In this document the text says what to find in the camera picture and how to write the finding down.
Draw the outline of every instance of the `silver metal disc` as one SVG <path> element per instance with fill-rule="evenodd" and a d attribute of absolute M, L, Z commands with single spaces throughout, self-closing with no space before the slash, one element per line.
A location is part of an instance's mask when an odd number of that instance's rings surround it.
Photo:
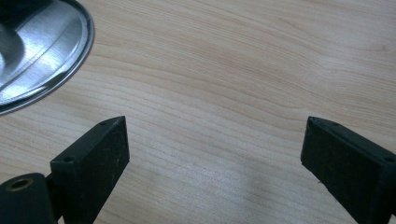
<path fill-rule="evenodd" d="M 74 0 L 48 1 L 14 27 L 0 24 L 0 115 L 48 95 L 81 66 L 94 29 Z"/>

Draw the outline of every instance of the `screw hole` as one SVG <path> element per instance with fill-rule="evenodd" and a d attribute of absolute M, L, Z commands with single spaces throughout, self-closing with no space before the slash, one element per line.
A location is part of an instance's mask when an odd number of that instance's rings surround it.
<path fill-rule="evenodd" d="M 12 184 L 8 185 L 8 191 L 18 191 L 21 189 L 26 189 L 33 183 L 32 178 L 24 178 L 14 181 Z"/>
<path fill-rule="evenodd" d="M 386 157 L 384 160 L 388 161 L 388 162 L 395 162 L 395 160 L 393 158 L 389 158 L 389 157 Z"/>
<path fill-rule="evenodd" d="M 75 157 L 66 157 L 64 158 L 65 162 L 72 162 L 75 159 Z"/>

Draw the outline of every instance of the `black plastic part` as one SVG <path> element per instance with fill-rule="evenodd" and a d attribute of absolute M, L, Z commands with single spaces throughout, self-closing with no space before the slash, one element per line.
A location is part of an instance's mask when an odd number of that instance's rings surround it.
<path fill-rule="evenodd" d="M 54 206 L 64 222 L 93 223 L 128 162 L 125 117 L 97 124 L 52 160 L 49 179 L 64 190 L 64 203 Z"/>
<path fill-rule="evenodd" d="M 388 223 L 396 205 L 396 156 L 326 119 L 308 118 L 301 161 L 359 223 Z"/>
<path fill-rule="evenodd" d="M 20 175 L 0 186 L 0 223 L 53 224 L 50 196 L 42 174 Z"/>
<path fill-rule="evenodd" d="M 64 197 L 64 189 L 55 185 L 53 181 L 53 174 L 47 176 L 46 181 L 47 189 L 49 190 L 53 216 L 55 220 L 59 220 L 64 212 L 66 202 L 66 198 Z"/>

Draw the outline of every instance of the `wood grain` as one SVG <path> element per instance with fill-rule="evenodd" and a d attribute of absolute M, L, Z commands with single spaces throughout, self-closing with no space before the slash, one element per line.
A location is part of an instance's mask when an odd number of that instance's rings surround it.
<path fill-rule="evenodd" d="M 1 182 L 47 175 L 124 115 L 131 162 L 96 223 L 354 223 L 301 165 L 305 122 L 396 153 L 395 1 L 79 2 L 92 52 L 55 93 L 0 118 Z"/>

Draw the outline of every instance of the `wooden table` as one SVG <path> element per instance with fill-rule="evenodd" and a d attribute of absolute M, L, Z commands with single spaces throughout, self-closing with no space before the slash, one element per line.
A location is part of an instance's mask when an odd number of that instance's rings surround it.
<path fill-rule="evenodd" d="M 0 118 L 0 181 L 127 118 L 96 223 L 354 223 L 300 162 L 305 123 L 396 153 L 394 0 L 81 0 L 96 37 L 59 90 Z"/>

